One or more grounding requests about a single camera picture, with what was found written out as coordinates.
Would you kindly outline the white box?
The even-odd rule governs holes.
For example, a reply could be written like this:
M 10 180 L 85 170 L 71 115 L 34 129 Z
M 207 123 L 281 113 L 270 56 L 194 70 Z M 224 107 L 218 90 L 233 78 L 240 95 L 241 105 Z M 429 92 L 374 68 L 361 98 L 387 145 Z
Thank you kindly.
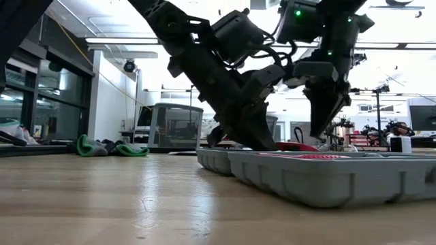
M 390 150 L 392 152 L 412 153 L 411 138 L 406 136 L 391 137 Z

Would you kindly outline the orange dotted-handle screwdriver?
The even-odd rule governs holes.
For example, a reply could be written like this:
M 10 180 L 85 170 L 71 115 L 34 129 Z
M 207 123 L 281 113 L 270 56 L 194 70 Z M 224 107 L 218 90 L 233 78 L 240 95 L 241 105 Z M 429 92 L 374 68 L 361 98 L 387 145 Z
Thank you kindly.
M 282 157 L 293 159 L 307 159 L 307 160 L 334 160 L 334 159 L 348 159 L 347 156 L 333 155 L 333 154 L 275 154 L 275 153 L 259 153 L 261 156 L 267 157 Z

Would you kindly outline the long ceiling light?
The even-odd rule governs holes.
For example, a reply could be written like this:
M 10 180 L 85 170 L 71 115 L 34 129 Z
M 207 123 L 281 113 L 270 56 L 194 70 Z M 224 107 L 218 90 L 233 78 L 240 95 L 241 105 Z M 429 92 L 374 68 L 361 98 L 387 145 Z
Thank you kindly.
M 436 50 L 436 43 L 357 43 L 359 49 Z
M 145 45 L 159 43 L 159 41 L 155 38 L 88 37 L 85 40 L 89 44 Z

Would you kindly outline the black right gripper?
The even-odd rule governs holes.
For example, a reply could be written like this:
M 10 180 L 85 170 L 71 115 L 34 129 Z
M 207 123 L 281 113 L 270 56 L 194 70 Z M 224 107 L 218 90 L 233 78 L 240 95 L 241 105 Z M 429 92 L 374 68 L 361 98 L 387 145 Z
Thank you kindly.
M 304 94 L 311 104 L 312 137 L 319 137 L 323 132 L 329 133 L 335 116 L 343 107 L 351 105 L 352 99 L 346 94 L 349 92 L 348 75 L 352 67 L 357 36 L 357 33 L 326 35 L 322 38 L 320 49 L 311 55 L 310 61 L 331 62 L 339 74 L 336 84 L 310 81 L 306 84 Z

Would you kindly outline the small dark monitor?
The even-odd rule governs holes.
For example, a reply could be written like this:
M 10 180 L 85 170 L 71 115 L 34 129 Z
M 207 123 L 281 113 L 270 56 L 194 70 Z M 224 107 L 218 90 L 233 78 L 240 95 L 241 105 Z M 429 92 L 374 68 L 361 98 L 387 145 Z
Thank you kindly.
M 137 127 L 149 127 L 153 117 L 153 105 L 141 106 L 136 120 Z

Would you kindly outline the grey plastic tool case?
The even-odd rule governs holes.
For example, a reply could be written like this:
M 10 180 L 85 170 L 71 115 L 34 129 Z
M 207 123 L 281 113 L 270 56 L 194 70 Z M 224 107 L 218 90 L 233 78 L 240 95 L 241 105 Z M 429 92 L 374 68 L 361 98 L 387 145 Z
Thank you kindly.
M 348 159 L 261 156 L 333 154 Z M 436 199 L 436 156 L 397 152 L 256 152 L 198 149 L 207 170 L 314 208 Z

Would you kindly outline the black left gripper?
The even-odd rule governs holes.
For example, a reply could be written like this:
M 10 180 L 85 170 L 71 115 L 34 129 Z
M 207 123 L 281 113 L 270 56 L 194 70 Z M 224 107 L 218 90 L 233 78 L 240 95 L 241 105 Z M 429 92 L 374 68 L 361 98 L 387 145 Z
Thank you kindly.
M 211 52 L 192 50 L 172 56 L 168 71 L 173 77 L 185 74 L 214 110 L 218 125 L 206 137 L 210 147 L 228 138 L 252 150 L 278 149 L 266 123 L 264 99 L 250 99 L 245 91 L 257 70 L 228 70 Z

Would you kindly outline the background robot station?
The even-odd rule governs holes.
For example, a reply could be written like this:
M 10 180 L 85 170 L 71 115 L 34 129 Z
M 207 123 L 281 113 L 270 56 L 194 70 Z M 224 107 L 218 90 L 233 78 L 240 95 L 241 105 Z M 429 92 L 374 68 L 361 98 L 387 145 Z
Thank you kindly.
M 384 129 L 365 125 L 360 134 L 367 138 L 370 146 L 389 146 L 391 137 L 411 137 L 415 132 L 405 122 L 389 120 Z

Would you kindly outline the grey mesh office chair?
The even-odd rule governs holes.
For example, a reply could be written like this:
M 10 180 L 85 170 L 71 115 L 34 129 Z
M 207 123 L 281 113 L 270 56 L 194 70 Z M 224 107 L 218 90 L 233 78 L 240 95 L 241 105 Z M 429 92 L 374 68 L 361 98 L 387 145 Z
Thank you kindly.
M 156 103 L 149 131 L 149 148 L 200 146 L 203 109 L 175 103 Z

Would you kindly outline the black computer monitor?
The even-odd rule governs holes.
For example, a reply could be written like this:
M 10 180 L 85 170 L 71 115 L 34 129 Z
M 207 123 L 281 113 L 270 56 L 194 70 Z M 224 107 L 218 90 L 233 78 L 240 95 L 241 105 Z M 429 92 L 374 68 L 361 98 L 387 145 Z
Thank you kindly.
M 411 105 L 409 112 L 414 131 L 436 131 L 436 105 Z

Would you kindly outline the black aluminium table frame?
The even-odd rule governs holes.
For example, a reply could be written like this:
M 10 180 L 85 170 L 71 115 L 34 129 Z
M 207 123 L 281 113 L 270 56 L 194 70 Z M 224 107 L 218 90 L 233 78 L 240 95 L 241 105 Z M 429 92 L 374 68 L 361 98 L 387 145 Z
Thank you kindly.
M 169 152 L 187 152 L 194 151 L 193 149 L 185 148 L 152 148 L 151 153 L 166 154 Z M 365 148 L 363 151 L 381 152 L 382 148 Z M 418 154 L 436 154 L 434 148 L 413 148 L 413 153 Z M 76 153 L 75 146 L 55 146 L 55 145 L 30 145 L 30 146 L 13 146 L 13 145 L 0 145 L 0 158 L 3 157 L 25 157 L 37 155 L 50 155 L 50 154 L 74 154 Z

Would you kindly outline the pile of white cloth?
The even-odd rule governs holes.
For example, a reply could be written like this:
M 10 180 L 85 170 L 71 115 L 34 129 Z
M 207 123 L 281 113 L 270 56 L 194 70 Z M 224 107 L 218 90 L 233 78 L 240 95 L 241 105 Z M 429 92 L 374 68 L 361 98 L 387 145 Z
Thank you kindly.
M 14 146 L 38 145 L 29 131 L 13 118 L 0 117 L 0 143 Z

